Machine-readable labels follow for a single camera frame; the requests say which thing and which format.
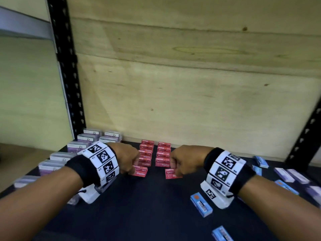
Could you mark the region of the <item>grey metal shelf beam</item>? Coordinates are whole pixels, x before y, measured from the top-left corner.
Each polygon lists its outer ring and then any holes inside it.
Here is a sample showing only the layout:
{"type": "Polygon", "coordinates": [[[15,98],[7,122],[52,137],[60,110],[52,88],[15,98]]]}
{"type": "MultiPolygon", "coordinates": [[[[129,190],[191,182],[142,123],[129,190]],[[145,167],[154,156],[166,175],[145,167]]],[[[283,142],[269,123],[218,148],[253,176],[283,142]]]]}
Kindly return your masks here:
{"type": "Polygon", "coordinates": [[[51,23],[0,6],[0,37],[54,40],[51,23]]]}

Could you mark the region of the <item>black perforated shelf post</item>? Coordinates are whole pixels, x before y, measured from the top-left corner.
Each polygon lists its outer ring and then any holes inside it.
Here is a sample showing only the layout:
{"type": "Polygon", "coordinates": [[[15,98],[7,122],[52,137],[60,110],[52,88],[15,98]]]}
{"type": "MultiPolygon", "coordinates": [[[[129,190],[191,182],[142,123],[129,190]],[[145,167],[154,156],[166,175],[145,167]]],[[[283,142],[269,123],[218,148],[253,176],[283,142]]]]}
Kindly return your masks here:
{"type": "Polygon", "coordinates": [[[291,169],[295,169],[299,172],[305,172],[320,147],[321,96],[285,159],[285,164],[291,169]]]}
{"type": "Polygon", "coordinates": [[[67,0],[46,0],[46,3],[68,118],[72,136],[76,140],[86,128],[86,121],[69,8],[67,0]]]}

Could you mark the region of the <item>black wrist sleeve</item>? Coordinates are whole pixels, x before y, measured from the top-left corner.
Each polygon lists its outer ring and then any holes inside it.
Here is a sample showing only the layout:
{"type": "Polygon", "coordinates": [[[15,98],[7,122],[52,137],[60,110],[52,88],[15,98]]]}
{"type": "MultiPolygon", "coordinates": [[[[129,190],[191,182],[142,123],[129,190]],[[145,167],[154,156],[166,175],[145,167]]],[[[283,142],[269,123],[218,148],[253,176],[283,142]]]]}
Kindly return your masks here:
{"type": "MultiPolygon", "coordinates": [[[[210,153],[206,156],[204,160],[204,169],[208,173],[210,169],[210,163],[214,162],[214,158],[218,157],[220,153],[224,150],[221,148],[214,148],[210,151],[210,153]]],[[[236,180],[232,184],[230,188],[230,192],[234,195],[237,195],[242,187],[256,175],[256,173],[252,170],[252,168],[246,163],[242,168],[241,172],[237,175],[236,180]]]]}
{"type": "Polygon", "coordinates": [[[97,172],[89,158],[83,155],[76,155],[66,162],[65,167],[74,170],[79,175],[83,182],[83,187],[95,183],[97,172]]]}

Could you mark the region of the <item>small purple white box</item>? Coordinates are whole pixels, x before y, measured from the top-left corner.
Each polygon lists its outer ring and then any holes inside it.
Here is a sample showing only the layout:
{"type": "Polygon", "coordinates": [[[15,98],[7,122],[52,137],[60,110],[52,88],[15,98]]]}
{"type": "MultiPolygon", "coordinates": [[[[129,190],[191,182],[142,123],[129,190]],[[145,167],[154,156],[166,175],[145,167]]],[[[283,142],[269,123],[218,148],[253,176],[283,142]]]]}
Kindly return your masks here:
{"type": "Polygon", "coordinates": [[[295,182],[295,179],[285,169],[275,167],[274,171],[283,180],[283,182],[295,182]]]}
{"type": "Polygon", "coordinates": [[[301,173],[299,173],[295,169],[287,169],[287,172],[302,185],[307,185],[310,183],[310,180],[308,178],[303,176],[301,173]]]}
{"type": "Polygon", "coordinates": [[[321,187],[320,186],[308,186],[306,192],[320,205],[321,207],[321,187]]]}

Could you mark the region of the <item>small red box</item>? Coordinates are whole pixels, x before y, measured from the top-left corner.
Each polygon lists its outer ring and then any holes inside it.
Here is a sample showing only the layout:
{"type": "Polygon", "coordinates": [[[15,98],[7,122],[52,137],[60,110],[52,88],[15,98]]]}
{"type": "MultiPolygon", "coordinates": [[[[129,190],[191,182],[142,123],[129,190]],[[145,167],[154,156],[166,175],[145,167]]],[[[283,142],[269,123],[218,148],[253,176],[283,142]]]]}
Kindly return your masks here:
{"type": "Polygon", "coordinates": [[[180,176],[176,175],[176,170],[175,169],[165,169],[165,178],[166,179],[178,179],[182,178],[180,176]]]}
{"type": "Polygon", "coordinates": [[[134,172],[130,175],[132,176],[137,176],[137,177],[143,177],[145,178],[148,172],[148,167],[143,167],[143,166],[133,166],[134,167],[134,172]]]}

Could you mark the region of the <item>person's left hand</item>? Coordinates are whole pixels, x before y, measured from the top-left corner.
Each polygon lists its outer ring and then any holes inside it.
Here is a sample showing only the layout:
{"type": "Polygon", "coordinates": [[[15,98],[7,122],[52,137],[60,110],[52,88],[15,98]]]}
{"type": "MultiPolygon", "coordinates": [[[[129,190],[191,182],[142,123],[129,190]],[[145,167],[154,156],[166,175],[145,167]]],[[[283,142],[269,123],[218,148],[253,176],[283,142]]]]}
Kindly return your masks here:
{"type": "Polygon", "coordinates": [[[128,153],[130,150],[137,150],[133,146],[124,143],[109,142],[107,145],[116,155],[119,170],[121,174],[127,173],[128,153]]]}

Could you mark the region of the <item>plywood shelf back panel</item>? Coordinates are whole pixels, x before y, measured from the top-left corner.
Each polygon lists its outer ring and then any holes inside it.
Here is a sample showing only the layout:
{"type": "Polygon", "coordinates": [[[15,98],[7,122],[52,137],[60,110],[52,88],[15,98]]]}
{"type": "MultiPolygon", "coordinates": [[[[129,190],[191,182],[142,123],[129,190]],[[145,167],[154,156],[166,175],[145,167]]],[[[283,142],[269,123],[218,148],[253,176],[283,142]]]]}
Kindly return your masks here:
{"type": "Polygon", "coordinates": [[[86,125],[285,159],[321,96],[321,0],[67,0],[86,125]]]}

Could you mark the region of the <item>rows of red boxes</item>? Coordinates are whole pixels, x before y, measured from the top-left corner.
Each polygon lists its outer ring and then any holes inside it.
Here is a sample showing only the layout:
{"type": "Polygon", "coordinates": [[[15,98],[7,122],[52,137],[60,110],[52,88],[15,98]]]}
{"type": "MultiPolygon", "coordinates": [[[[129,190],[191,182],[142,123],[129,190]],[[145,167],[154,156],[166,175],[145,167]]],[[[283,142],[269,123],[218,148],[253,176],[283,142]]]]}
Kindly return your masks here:
{"type": "MultiPolygon", "coordinates": [[[[137,166],[150,167],[154,154],[154,141],[142,140],[139,146],[139,160],[137,166]]],[[[155,166],[170,168],[171,144],[166,142],[158,142],[155,153],[155,166]]]]}

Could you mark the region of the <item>rows of purple white boxes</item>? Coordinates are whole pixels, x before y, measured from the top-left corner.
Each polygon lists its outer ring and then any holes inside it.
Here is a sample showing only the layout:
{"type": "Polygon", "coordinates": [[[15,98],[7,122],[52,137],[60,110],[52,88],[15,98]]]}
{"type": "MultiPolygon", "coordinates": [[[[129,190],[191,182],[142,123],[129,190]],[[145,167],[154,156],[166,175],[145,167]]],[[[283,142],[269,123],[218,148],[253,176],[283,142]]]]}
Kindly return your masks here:
{"type": "MultiPolygon", "coordinates": [[[[85,130],[84,133],[77,136],[76,141],[71,141],[67,144],[67,152],[55,152],[50,155],[50,158],[38,164],[39,173],[41,176],[48,175],[55,170],[62,168],[67,161],[72,159],[81,150],[86,149],[95,142],[121,142],[122,134],[118,132],[104,132],[85,130]]],[[[70,199],[68,204],[76,205],[80,200],[80,196],[76,194],[70,199]]]]}

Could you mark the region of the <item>person's right hand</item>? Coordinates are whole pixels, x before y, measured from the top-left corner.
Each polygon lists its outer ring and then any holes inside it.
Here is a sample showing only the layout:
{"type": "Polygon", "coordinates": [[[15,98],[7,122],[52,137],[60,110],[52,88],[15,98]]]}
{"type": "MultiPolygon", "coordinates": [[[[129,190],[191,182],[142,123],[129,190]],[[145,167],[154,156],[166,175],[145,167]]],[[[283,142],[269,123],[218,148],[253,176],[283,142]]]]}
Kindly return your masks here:
{"type": "Polygon", "coordinates": [[[206,156],[213,149],[208,146],[182,145],[173,151],[181,151],[184,154],[186,174],[191,174],[203,167],[206,156]]]}

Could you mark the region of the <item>person's right forearm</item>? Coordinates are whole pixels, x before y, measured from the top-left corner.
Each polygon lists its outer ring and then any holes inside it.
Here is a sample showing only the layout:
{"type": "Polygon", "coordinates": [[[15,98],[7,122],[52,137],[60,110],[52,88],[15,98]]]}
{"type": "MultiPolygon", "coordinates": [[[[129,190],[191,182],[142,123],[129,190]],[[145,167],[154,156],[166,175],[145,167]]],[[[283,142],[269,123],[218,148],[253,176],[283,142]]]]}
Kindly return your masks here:
{"type": "Polygon", "coordinates": [[[280,241],[321,241],[321,209],[259,175],[238,196],[280,241]]]}

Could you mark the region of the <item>white marker wristband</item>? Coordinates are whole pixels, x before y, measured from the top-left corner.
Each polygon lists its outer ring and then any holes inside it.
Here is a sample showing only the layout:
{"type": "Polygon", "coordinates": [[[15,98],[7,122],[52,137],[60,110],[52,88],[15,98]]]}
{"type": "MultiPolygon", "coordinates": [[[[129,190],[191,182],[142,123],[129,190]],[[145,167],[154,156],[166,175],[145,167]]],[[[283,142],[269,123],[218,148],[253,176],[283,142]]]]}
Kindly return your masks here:
{"type": "Polygon", "coordinates": [[[95,166],[99,184],[95,184],[96,188],[103,189],[106,185],[114,181],[119,174],[119,166],[116,154],[113,150],[102,142],[95,142],[84,150],[81,150],[77,155],[83,155],[89,158],[95,166]]]}
{"type": "Polygon", "coordinates": [[[210,163],[205,181],[218,193],[230,196],[230,188],[246,163],[243,158],[225,150],[210,163]]]}

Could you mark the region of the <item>person's left forearm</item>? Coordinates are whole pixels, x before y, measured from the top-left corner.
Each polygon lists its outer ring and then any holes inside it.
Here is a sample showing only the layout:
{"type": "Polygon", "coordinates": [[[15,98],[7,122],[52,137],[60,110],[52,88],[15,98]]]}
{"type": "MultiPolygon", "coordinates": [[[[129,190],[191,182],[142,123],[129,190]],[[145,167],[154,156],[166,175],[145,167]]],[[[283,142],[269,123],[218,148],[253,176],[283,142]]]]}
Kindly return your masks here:
{"type": "Polygon", "coordinates": [[[0,241],[31,241],[82,187],[63,167],[0,199],[0,241]]]}

